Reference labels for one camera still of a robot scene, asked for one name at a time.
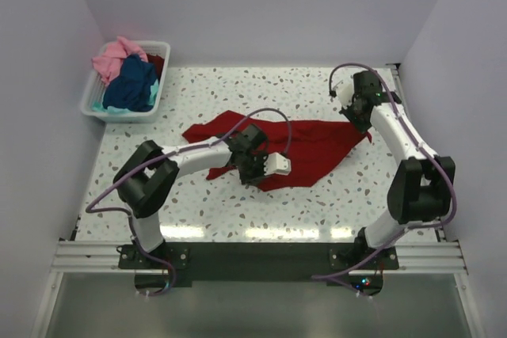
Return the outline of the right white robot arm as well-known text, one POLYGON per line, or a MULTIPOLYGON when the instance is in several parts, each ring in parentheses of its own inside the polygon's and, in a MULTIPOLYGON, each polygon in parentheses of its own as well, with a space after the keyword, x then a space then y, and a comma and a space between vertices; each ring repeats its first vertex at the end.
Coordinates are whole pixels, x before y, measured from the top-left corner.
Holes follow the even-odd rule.
POLYGON ((427 228, 456 212, 456 164, 428 147, 407 119, 401 99, 371 70, 353 75, 338 95, 340 113, 361 133, 374 128, 398 166, 387 192, 386 210, 362 228, 342 258, 369 269, 402 235, 427 228))

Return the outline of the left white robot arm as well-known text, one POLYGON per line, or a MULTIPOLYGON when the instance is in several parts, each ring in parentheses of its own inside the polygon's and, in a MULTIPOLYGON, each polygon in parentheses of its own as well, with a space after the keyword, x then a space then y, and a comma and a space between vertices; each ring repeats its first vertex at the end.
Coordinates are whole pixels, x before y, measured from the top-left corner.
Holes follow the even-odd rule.
POLYGON ((267 135, 255 124, 243 130, 212 136, 184 146, 164 148, 154 141, 142 143, 114 177, 112 186, 130 214, 136 259, 156 268, 164 259, 166 243, 159 210, 176 180, 206 169, 237 169, 242 184, 258 185, 274 174, 287 174, 291 164, 284 154, 261 147, 267 135))

